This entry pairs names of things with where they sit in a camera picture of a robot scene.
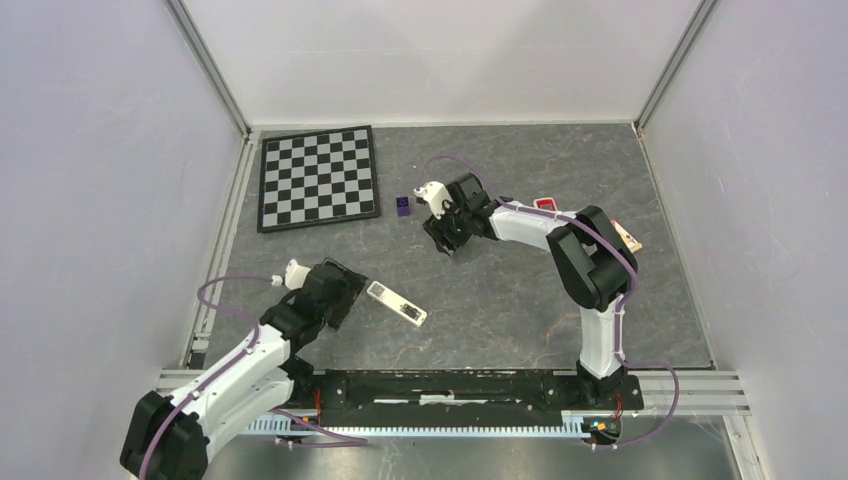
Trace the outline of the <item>long white remote control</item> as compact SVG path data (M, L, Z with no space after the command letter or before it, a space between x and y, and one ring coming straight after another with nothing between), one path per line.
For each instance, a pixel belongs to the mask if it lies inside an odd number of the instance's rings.
M407 322L415 325L416 327L420 327L425 322L425 320L427 319L428 314L427 314L426 311L424 311L423 309L421 309L417 305L413 304L412 302L407 300L405 297L399 295L394 290L392 290L392 289L388 288L387 286L385 286L384 284L380 283L379 281L372 281L370 283L370 285L368 286L366 293L368 294L368 296L370 298L377 301L379 304L381 304L382 306L391 310L393 313L395 313L399 317L403 318ZM426 314L426 317L420 323L411 322L399 310L399 307L403 304L410 304L410 305L416 306L418 309L420 309L421 311L423 311Z

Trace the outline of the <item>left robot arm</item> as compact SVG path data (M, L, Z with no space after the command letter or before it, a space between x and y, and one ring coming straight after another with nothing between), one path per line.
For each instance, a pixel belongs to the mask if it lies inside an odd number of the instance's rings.
M331 258L311 267L291 260L281 275L250 280L285 287L229 353L167 395L136 404L120 464L139 479L200 479L214 456L254 420L278 407L316 407L319 387L298 352L326 327L338 329L365 289L366 276Z

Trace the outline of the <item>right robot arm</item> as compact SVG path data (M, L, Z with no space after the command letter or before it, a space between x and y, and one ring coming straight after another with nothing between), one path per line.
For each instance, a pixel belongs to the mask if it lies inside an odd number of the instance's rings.
M561 212L492 198L471 173L449 184L427 182L414 195L431 212L423 229L441 253L452 255L476 236L551 254L565 292L580 308L578 396L591 408L612 401L626 375L621 320L638 263L606 213L593 205Z

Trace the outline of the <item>red white remote control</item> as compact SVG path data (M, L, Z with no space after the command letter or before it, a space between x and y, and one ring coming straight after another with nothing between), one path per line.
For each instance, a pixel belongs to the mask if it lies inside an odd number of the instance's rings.
M533 200L533 206L544 211L555 212L558 210L556 201L552 197L541 197Z

